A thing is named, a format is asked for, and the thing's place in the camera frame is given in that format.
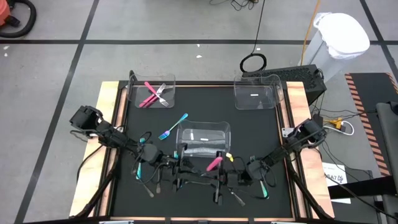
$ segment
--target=wooden table frame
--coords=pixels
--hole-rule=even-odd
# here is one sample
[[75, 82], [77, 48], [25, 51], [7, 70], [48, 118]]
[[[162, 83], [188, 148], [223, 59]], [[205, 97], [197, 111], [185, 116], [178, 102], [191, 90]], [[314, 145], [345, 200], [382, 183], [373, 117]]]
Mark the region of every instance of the wooden table frame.
[[[287, 91], [285, 92], [285, 98], [281, 101], [279, 106], [280, 113], [278, 115], [278, 127], [281, 130], [280, 125], [285, 128], [293, 127], [301, 122], [305, 121], [310, 117], [310, 111], [307, 104], [307, 98], [303, 83], [301, 82], [287, 82]], [[107, 121], [112, 121], [115, 126], [120, 126], [123, 123], [124, 111], [126, 107], [126, 88], [119, 89], [119, 82], [103, 82], [98, 96], [98, 102], [96, 108], [103, 113], [103, 117]], [[91, 154], [100, 144], [96, 138], [89, 139], [84, 158]], [[91, 199], [92, 195], [96, 192], [101, 182], [101, 179], [106, 175], [103, 171], [103, 167], [109, 172], [112, 167], [113, 159], [116, 154], [115, 149], [106, 149], [103, 147], [100, 149], [80, 171], [80, 178], [78, 180], [75, 196], [73, 198], [70, 215], [76, 215], [80, 212], [87, 202]], [[315, 200], [321, 205], [327, 214], [334, 217], [333, 207], [331, 205], [328, 187], [326, 185], [326, 179], [323, 172], [322, 160], [319, 153], [313, 149], [303, 149], [300, 154], [300, 160], [293, 161], [293, 166], [297, 170], [297, 162], [302, 164], [302, 173], [305, 177], [305, 183], [307, 189], [311, 192]], [[95, 215], [103, 216], [107, 214], [109, 196], [111, 192], [112, 184], [109, 184], [104, 191], [104, 194], [99, 201], [99, 209], [94, 210]], [[295, 195], [298, 203], [298, 213], [300, 217], [308, 217], [306, 212], [306, 206], [303, 195], [300, 189], [295, 185]], [[292, 199], [293, 192], [290, 191], [290, 198]], [[317, 215], [312, 210], [313, 218]], [[153, 220], [162, 221], [164, 217], [113, 217], [113, 220]], [[173, 217], [172, 221], [195, 221], [195, 220], [208, 220], [208, 221], [234, 221], [234, 222], [248, 222], [248, 218], [179, 218]], [[266, 222], [266, 221], [292, 221], [293, 218], [255, 218], [255, 222]]]

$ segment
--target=clear plastic bin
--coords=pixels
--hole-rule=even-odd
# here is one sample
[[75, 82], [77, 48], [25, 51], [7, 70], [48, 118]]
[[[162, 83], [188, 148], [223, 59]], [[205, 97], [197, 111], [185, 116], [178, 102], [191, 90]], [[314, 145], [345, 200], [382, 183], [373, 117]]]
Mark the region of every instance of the clear plastic bin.
[[[152, 92], [145, 86], [145, 82], [148, 82], [155, 91], [157, 91], [162, 84], [165, 84], [165, 88], [160, 94], [160, 97], [165, 101], [160, 102], [159, 99], [156, 99], [152, 103], [144, 103], [148, 97], [152, 96]], [[172, 74], [161, 76], [142, 76], [135, 74], [130, 77], [127, 98], [138, 108], [171, 108], [174, 106], [174, 97], [175, 76]]]
[[183, 156], [215, 157], [217, 151], [229, 152], [231, 127], [227, 122], [182, 121], [178, 125], [177, 145], [187, 143]]
[[234, 79], [235, 107], [239, 110], [272, 109], [284, 99], [280, 78], [267, 77]]

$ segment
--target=white paper sign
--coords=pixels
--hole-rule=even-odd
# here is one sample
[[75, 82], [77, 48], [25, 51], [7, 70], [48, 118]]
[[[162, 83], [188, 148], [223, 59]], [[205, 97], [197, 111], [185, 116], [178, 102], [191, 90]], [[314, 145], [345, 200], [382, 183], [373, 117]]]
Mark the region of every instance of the white paper sign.
[[[330, 164], [327, 162], [322, 162], [323, 165], [323, 171], [325, 171], [325, 174], [333, 179], [336, 182], [339, 182], [340, 184], [347, 184], [347, 176], [345, 172], [345, 167], [343, 165], [338, 165], [337, 168], [336, 164]], [[337, 185], [333, 181], [329, 180], [326, 178], [326, 183], [329, 186], [334, 186]], [[351, 203], [351, 200], [349, 198], [342, 198], [342, 199], [333, 199], [331, 200], [332, 202], [339, 202], [339, 203]]]

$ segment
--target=fork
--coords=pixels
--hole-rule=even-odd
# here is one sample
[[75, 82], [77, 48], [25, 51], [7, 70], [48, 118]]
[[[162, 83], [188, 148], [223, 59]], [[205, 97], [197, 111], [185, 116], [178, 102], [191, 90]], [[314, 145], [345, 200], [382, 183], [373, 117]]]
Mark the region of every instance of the fork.
[[162, 97], [160, 97], [160, 96], [156, 93], [155, 89], [154, 89], [148, 82], [144, 82], [144, 84], [145, 84], [146, 87], [148, 87], [148, 89], [149, 89], [156, 97], [159, 98], [159, 102], [162, 103], [163, 106], [165, 106], [165, 107], [168, 107], [168, 106], [169, 106], [169, 103], [166, 102]]
[[[156, 91], [157, 95], [162, 94], [163, 90], [165, 89], [166, 84], [163, 83]], [[155, 94], [151, 94], [150, 97], [146, 98], [140, 105], [139, 107], [145, 107], [145, 106], [149, 106], [151, 103], [153, 103], [157, 98], [155, 97]]]

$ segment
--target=gray floor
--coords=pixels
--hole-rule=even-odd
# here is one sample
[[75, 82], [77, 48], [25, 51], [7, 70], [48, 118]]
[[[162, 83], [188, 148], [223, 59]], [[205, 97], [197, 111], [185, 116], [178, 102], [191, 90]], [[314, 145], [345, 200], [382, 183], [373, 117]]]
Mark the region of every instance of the gray floor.
[[[38, 11], [32, 32], [20, 42], [0, 39], [0, 222], [14, 223], [22, 198], [49, 129], [65, 79], [73, 75], [48, 154], [37, 181], [25, 222], [67, 218], [75, 190], [75, 176], [85, 143], [68, 134], [68, 120], [80, 105], [95, 105], [100, 85], [106, 80], [125, 80], [133, 69], [142, 75], [173, 73], [177, 80], [233, 80], [240, 75], [239, 62], [252, 44], [86, 44], [76, 69], [70, 69], [93, 3], [98, 2], [88, 40], [253, 40], [261, 5], [235, 11], [228, 2], [211, 6], [208, 0], [33, 0]], [[315, 0], [267, 0], [261, 40], [303, 40]], [[384, 40], [398, 40], [394, 0], [366, 1]], [[355, 17], [371, 40], [376, 32], [360, 0], [324, 0], [320, 12], [344, 12]], [[28, 9], [17, 5], [15, 14]], [[59, 40], [35, 44], [26, 40]], [[75, 40], [66, 44], [64, 40]], [[298, 44], [258, 45], [267, 56], [267, 68], [297, 64]], [[387, 51], [398, 58], [398, 46]], [[340, 75], [326, 85], [323, 108], [353, 110], [344, 72], [394, 72], [382, 45], [372, 45]], [[249, 61], [246, 70], [259, 67]], [[380, 176], [359, 118], [349, 120], [354, 136], [328, 136], [334, 155], [353, 168]], [[326, 154], [325, 162], [330, 162]]]

